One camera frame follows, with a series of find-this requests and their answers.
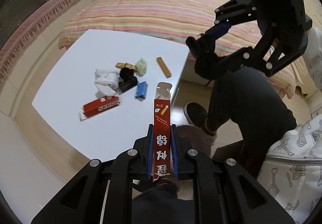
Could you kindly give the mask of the dark red carton box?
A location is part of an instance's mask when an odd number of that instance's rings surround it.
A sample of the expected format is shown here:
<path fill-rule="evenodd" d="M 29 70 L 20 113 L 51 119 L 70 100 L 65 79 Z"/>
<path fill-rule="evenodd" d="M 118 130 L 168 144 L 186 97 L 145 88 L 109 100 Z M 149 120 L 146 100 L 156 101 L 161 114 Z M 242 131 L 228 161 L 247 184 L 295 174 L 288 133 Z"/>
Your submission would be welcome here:
<path fill-rule="evenodd" d="M 166 82 L 159 82 L 156 87 L 153 107 L 153 181 L 171 174 L 171 89 L 172 85 Z"/>

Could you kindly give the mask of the brown wooden comb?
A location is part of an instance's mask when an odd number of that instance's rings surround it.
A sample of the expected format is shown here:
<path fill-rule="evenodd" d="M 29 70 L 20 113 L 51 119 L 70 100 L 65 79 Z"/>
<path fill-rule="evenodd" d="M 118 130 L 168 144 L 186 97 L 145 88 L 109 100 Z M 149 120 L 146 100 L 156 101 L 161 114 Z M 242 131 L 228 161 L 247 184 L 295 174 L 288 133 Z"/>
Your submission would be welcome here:
<path fill-rule="evenodd" d="M 162 72 L 167 78 L 170 78 L 172 76 L 170 70 L 168 69 L 167 65 L 165 64 L 164 60 L 161 57 L 158 57 L 156 59 L 158 65 L 160 66 Z"/>

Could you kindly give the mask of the green pastel sponge ball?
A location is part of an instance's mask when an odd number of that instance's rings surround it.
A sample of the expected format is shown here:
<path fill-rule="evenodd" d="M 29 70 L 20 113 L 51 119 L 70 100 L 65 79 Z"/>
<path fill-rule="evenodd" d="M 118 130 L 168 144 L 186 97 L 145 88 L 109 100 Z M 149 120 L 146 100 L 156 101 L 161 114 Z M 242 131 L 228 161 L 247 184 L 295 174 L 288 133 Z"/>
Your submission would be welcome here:
<path fill-rule="evenodd" d="M 141 58 L 139 61 L 136 62 L 136 72 L 139 76 L 143 76 L 147 73 L 147 62 Z"/>

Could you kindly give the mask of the red SUPERHUS carton box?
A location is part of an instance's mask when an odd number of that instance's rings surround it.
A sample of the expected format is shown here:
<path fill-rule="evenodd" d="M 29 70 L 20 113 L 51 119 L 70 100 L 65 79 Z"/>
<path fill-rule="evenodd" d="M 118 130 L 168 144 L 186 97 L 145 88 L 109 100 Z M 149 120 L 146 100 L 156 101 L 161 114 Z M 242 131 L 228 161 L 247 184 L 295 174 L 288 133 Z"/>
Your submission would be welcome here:
<path fill-rule="evenodd" d="M 88 104 L 83 105 L 82 112 L 79 113 L 80 120 L 86 120 L 97 114 L 105 112 L 121 104 L 118 96 L 103 96 Z"/>

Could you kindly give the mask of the pink trash bin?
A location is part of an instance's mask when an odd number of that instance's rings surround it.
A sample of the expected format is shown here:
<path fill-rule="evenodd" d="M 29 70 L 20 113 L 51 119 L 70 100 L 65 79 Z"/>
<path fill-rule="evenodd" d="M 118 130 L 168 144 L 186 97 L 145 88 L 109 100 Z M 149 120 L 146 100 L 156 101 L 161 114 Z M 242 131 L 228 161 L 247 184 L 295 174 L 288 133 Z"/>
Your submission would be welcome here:
<path fill-rule="evenodd" d="M 196 149 L 211 157 L 212 144 L 209 136 L 202 129 L 193 125 L 179 125 L 176 130 L 179 137 L 186 139 L 186 141 L 181 140 L 184 153 L 190 149 Z"/>

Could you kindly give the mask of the black shoe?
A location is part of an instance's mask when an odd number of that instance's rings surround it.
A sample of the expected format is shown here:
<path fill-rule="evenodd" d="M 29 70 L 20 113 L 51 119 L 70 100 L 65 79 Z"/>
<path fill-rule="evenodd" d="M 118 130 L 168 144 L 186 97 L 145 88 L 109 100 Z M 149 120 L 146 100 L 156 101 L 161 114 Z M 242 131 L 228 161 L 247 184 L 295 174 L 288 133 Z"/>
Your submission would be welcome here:
<path fill-rule="evenodd" d="M 206 129 L 207 111 L 203 106 L 195 102 L 190 102 L 185 105 L 183 111 L 191 125 L 202 129 L 208 134 L 208 130 Z"/>

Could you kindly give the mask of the blue toy brick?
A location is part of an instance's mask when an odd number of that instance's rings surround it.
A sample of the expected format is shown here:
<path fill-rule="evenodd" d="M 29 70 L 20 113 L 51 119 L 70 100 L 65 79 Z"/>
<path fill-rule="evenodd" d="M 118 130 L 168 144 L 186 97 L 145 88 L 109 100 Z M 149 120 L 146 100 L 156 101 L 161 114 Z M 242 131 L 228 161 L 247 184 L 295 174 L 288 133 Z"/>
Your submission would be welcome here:
<path fill-rule="evenodd" d="M 143 81 L 137 84 L 135 98 L 137 99 L 145 99 L 147 95 L 147 82 Z"/>

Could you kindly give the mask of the black binder clip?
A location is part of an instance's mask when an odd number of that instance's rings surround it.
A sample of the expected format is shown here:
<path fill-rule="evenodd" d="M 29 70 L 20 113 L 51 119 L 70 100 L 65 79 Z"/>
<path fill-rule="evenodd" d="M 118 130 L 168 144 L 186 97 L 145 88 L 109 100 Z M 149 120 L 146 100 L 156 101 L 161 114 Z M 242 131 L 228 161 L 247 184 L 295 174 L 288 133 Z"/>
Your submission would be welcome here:
<path fill-rule="evenodd" d="M 138 81 L 135 76 L 131 76 L 127 79 L 124 79 L 123 81 L 118 83 L 119 89 L 122 93 L 132 89 L 133 87 L 137 86 Z"/>

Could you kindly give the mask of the black fuzzy pompom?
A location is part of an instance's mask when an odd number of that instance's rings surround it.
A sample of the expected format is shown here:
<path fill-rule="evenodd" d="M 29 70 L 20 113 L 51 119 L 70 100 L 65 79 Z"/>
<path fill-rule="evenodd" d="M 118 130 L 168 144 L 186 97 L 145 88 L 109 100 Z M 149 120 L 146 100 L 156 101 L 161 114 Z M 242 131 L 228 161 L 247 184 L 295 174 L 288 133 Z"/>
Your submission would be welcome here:
<path fill-rule="evenodd" d="M 134 76 L 134 70 L 131 68 L 124 67 L 120 70 L 120 78 L 122 80 L 131 79 Z"/>

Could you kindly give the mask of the white patterned jacket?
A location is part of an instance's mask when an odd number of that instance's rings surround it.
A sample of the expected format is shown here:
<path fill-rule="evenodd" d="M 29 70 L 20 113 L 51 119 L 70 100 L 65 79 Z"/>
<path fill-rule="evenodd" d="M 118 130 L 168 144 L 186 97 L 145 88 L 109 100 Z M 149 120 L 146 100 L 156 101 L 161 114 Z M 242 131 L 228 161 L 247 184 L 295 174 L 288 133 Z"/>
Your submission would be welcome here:
<path fill-rule="evenodd" d="M 321 115 L 273 144 L 257 181 L 295 223 L 304 223 L 321 199 Z"/>

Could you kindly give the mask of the pink fringed sill cover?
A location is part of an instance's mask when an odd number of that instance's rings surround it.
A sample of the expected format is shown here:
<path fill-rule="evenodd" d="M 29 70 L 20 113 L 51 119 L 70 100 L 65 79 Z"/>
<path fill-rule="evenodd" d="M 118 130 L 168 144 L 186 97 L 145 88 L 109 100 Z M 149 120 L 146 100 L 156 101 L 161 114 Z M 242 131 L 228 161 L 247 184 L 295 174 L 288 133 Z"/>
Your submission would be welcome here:
<path fill-rule="evenodd" d="M 1 84 L 19 56 L 49 24 L 81 0 L 49 0 L 34 11 L 1 48 Z"/>

